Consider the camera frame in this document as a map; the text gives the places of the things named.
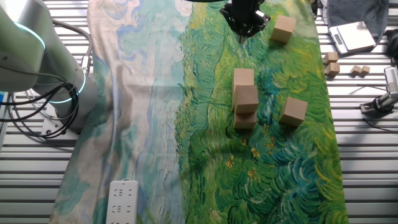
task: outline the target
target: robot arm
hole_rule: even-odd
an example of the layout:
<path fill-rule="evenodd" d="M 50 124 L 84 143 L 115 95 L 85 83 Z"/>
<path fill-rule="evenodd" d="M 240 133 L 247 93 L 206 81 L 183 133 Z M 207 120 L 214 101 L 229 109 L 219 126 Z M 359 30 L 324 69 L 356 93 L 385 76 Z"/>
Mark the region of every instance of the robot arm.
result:
<path fill-rule="evenodd" d="M 32 88 L 46 95 L 60 83 L 70 83 L 80 102 L 70 127 L 83 128 L 96 102 L 96 85 L 58 38 L 44 2 L 0 0 L 0 33 L 0 91 Z M 76 107 L 65 88 L 53 95 L 50 103 L 59 118 L 70 116 Z"/>
<path fill-rule="evenodd" d="M 193 2 L 217 2 L 221 0 L 187 0 Z M 260 11 L 264 0 L 229 0 L 220 10 L 229 27 L 238 35 L 241 44 L 247 38 L 262 31 L 270 17 Z"/>

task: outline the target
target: stacked wooden blocks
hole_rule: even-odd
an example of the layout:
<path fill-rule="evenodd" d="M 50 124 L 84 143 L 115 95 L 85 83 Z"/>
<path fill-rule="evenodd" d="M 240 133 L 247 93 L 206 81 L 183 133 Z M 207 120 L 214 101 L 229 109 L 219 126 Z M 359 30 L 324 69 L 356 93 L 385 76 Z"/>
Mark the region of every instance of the stacked wooden blocks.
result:
<path fill-rule="evenodd" d="M 276 19 L 274 30 L 272 31 L 271 40 L 287 44 L 293 34 L 295 26 L 296 19 L 279 15 Z"/>
<path fill-rule="evenodd" d="M 257 123 L 259 97 L 254 84 L 254 70 L 235 68 L 232 91 L 234 128 L 253 129 Z"/>
<path fill-rule="evenodd" d="M 325 55 L 324 62 L 326 65 L 326 75 L 330 77 L 335 77 L 340 73 L 340 64 L 336 63 L 338 61 L 337 52 L 328 52 Z"/>
<path fill-rule="evenodd" d="M 307 105 L 306 101 L 288 97 L 282 107 L 279 122 L 293 127 L 300 126 L 305 119 Z"/>

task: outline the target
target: cable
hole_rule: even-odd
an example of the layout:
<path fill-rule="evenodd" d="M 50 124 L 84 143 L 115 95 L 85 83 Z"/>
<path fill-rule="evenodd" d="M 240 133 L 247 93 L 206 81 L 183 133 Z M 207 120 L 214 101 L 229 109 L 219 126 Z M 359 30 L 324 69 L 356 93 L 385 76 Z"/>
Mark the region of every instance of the cable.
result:
<path fill-rule="evenodd" d="M 376 127 L 376 126 L 374 126 L 373 124 L 369 123 L 369 121 L 367 121 L 365 118 L 362 118 L 362 120 L 365 121 L 366 124 L 368 124 L 368 125 L 369 125 L 370 127 L 372 127 L 372 128 L 380 129 L 380 130 L 383 130 L 383 131 L 393 131 L 393 130 L 390 130 L 390 129 L 385 129 L 385 128 Z"/>
<path fill-rule="evenodd" d="M 20 132 L 22 132 L 23 134 L 25 134 L 25 135 L 27 135 L 27 136 L 37 137 L 37 138 L 52 139 L 52 138 L 58 137 L 58 136 L 61 135 L 61 134 L 65 134 L 65 133 L 66 133 L 66 130 L 72 125 L 72 123 L 73 123 L 74 120 L 76 119 L 77 114 L 78 114 L 78 108 L 79 108 L 79 104 L 78 104 L 78 92 L 77 92 L 77 89 L 76 89 L 71 83 L 66 83 L 66 84 L 67 84 L 66 89 L 69 89 L 68 92 L 70 93 L 70 96 L 71 96 L 71 98 L 72 98 L 72 106 L 73 106 L 75 109 L 74 109 L 74 110 L 71 112 L 71 114 L 68 116 L 68 117 L 69 117 L 68 121 L 67 121 L 61 128 L 59 128 L 58 130 L 56 130 L 56 131 L 54 131 L 54 132 L 52 132 L 52 133 L 42 135 L 42 134 L 36 134 L 36 133 L 35 133 L 33 130 L 31 130 L 31 129 L 28 127 L 28 125 L 26 125 L 25 122 L 23 122 L 23 121 L 20 121 L 20 122 L 22 123 L 22 125 L 23 125 L 29 132 L 26 132 L 26 131 L 22 130 L 22 128 L 21 128 L 18 124 L 16 124 L 16 122 L 13 122 L 14 126 L 15 126 Z M 18 109 L 17 109 L 16 106 L 14 107 L 14 111 L 16 112 L 16 115 L 17 115 L 18 119 L 21 119 L 21 117 L 19 116 L 19 112 L 18 112 Z M 12 115 L 12 113 L 11 113 L 10 107 L 8 107 L 8 113 L 9 113 L 9 115 L 10 115 L 10 118 L 11 118 L 11 119 L 14 119 L 14 118 L 13 118 L 13 115 Z"/>
<path fill-rule="evenodd" d="M 61 21 L 58 21 L 58 20 L 55 20 L 55 19 L 52 20 L 52 23 L 54 25 L 58 25 L 58 26 L 61 26 L 63 28 L 75 31 L 76 33 L 81 34 L 84 37 L 86 37 L 86 39 L 88 40 L 88 49 L 87 49 L 87 52 L 86 52 L 85 56 L 90 56 L 91 55 L 91 52 L 93 51 L 94 46 L 93 46 L 93 39 L 91 38 L 91 35 L 89 33 L 87 33 L 86 31 L 84 31 L 83 29 L 81 29 L 81 28 L 79 28 L 77 26 L 73 26 L 73 25 L 67 24 L 66 22 L 61 22 Z"/>
<path fill-rule="evenodd" d="M 41 76 L 45 76 L 45 77 L 57 78 L 57 79 L 61 80 L 62 83 L 65 83 L 65 82 L 66 82 L 66 80 L 63 79 L 62 77 L 59 77 L 59 76 L 56 76 L 56 75 L 52 75 L 52 74 L 48 74 L 48 73 L 41 73 L 41 72 L 25 72 L 25 71 L 20 71 L 20 70 L 13 69 L 13 68 L 5 67 L 5 66 L 2 66 L 2 65 L 0 65 L 0 68 L 6 69 L 6 70 L 9 70 L 9 71 L 12 71 L 12 72 L 22 73 L 22 74 L 25 74 L 25 75 L 41 75 Z"/>
<path fill-rule="evenodd" d="M 33 99 L 35 99 L 35 96 L 34 96 L 34 94 L 32 93 L 32 90 L 28 90 L 28 91 L 25 91 L 25 94 L 26 94 L 26 96 L 28 97 L 28 99 L 30 99 L 30 98 L 33 98 Z M 31 103 L 32 104 L 32 106 L 35 108 L 35 109 L 39 109 L 35 104 L 39 104 L 39 102 L 34 102 L 34 103 Z M 46 118 L 48 118 L 49 120 L 52 120 L 52 121 L 62 121 L 62 120 L 64 120 L 64 119 L 68 119 L 69 117 L 71 117 L 72 115 L 73 115 L 73 113 L 71 113 L 70 115 L 68 115 L 68 116 L 66 116 L 66 117 L 64 117 L 64 118 L 57 118 L 57 117 L 54 117 L 54 116 L 51 116 L 51 115 L 49 115 L 48 113 L 46 113 L 45 111 L 40 111 L 40 114 L 41 115 L 43 115 L 43 116 L 45 116 Z"/>
<path fill-rule="evenodd" d="M 8 102 L 4 103 L 4 102 L 0 102 L 0 105 L 4 105 L 4 106 L 15 106 L 15 105 L 26 105 L 26 104 L 29 104 L 29 103 L 34 103 L 34 102 L 39 101 L 39 100 L 41 100 L 41 99 L 44 99 L 44 98 L 46 98 L 46 97 L 48 97 L 48 96 L 51 96 L 51 95 L 54 96 L 61 88 L 65 87 L 66 84 L 67 84 L 67 83 L 64 83 L 64 84 L 62 84 L 62 85 L 59 85 L 59 86 L 55 87 L 53 90 L 49 91 L 48 93 L 46 93 L 46 94 L 44 94 L 44 95 L 42 95 L 42 96 L 40 96 L 40 97 L 38 97 L 38 98 L 35 98 L 34 100 L 28 100 L 28 101 L 18 102 L 18 103 L 8 103 Z"/>

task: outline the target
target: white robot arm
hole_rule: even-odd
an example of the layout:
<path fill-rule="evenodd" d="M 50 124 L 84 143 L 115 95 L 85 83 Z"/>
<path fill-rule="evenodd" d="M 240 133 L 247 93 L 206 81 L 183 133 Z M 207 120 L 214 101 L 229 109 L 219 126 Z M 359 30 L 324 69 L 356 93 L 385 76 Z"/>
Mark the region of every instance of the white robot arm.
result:
<path fill-rule="evenodd" d="M 0 91 L 32 88 L 46 95 L 57 86 L 70 83 L 80 105 L 70 128 L 83 128 L 97 97 L 96 85 L 86 73 L 90 65 L 79 66 L 62 44 L 44 2 L 0 0 L 0 34 Z M 83 61 L 89 63 L 89 55 Z M 65 87 L 52 95 L 49 102 L 60 118 L 69 116 L 76 107 Z"/>

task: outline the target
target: gray cloth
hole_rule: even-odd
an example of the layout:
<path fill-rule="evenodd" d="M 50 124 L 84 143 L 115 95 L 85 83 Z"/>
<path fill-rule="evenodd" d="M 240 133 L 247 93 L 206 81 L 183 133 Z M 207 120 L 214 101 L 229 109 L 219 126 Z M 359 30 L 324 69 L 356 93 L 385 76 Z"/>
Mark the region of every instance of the gray cloth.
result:
<path fill-rule="evenodd" d="M 387 27 L 388 0 L 328 0 L 328 26 L 364 21 L 378 44 Z"/>

